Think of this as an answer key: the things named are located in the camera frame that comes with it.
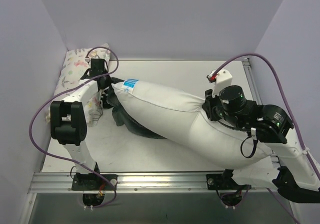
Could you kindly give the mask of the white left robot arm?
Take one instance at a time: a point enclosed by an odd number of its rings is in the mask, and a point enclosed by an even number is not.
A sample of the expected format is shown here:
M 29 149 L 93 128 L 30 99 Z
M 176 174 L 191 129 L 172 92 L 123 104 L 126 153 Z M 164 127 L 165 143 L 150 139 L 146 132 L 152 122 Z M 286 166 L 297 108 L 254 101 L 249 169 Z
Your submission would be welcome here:
M 50 133 L 74 161 L 77 176 L 89 189 L 97 189 L 101 184 L 99 166 L 92 158 L 86 145 L 87 121 L 84 106 L 94 94 L 109 84 L 106 60 L 93 58 L 90 68 L 80 78 L 77 89 L 60 101 L 50 104 Z

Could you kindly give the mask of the white pillow insert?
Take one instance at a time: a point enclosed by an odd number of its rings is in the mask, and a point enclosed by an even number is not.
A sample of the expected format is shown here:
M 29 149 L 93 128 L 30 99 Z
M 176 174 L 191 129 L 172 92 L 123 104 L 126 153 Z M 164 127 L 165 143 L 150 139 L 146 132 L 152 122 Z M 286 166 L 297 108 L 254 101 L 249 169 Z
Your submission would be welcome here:
M 264 144 L 252 158 L 247 134 L 211 122 L 202 108 L 204 99 L 190 93 L 138 80 L 112 85 L 127 113 L 139 124 L 168 140 L 181 144 L 214 165 L 240 169 L 271 154 Z

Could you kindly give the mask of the zebra pillowcase with grey lining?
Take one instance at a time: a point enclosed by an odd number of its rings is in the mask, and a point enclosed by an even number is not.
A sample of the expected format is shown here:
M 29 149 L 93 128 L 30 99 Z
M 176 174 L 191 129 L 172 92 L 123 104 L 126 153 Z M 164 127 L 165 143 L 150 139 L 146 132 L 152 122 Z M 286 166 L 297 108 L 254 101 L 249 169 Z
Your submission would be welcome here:
M 129 132 L 151 139 L 165 139 L 151 130 L 145 128 L 134 120 L 119 102 L 111 84 L 123 83 L 124 80 L 114 77 L 107 77 L 108 86 L 103 90 L 100 105 L 103 109 L 112 109 L 112 117 L 116 126 L 125 126 Z

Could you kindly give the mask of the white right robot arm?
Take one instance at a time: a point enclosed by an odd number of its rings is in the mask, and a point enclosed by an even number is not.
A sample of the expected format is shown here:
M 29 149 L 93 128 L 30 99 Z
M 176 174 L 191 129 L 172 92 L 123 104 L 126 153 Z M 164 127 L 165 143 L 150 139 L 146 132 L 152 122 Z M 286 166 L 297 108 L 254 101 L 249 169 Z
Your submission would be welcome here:
M 244 154 L 244 144 L 240 144 L 239 151 L 245 160 L 252 160 L 258 147 L 264 144 L 284 163 L 272 168 L 226 169 L 218 182 L 219 189 L 255 185 L 275 189 L 295 203 L 319 203 L 320 182 L 308 162 L 308 151 L 293 140 L 295 127 L 284 109 L 247 100 L 238 85 L 225 87 L 218 95 L 212 89 L 206 90 L 202 108 L 210 121 L 244 132 L 252 140 L 249 155 Z

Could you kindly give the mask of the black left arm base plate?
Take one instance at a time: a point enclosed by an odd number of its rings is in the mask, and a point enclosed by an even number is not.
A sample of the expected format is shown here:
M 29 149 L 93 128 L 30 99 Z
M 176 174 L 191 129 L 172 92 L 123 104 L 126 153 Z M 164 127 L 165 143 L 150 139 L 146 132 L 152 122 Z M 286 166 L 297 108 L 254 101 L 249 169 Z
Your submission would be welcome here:
M 98 190 L 114 190 L 118 181 L 116 174 L 102 174 L 111 184 L 106 183 L 104 179 L 96 176 L 93 173 L 80 174 L 76 173 L 73 177 L 71 189 L 74 191 L 98 191 Z

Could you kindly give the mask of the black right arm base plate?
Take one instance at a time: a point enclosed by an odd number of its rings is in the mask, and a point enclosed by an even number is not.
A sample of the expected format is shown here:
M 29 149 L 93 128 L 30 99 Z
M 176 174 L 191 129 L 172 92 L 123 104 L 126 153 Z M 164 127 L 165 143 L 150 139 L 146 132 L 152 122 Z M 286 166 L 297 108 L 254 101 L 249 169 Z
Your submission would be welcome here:
M 243 190 L 247 185 L 238 185 L 233 179 L 223 177 L 221 173 L 213 173 L 206 175 L 206 183 L 208 190 Z

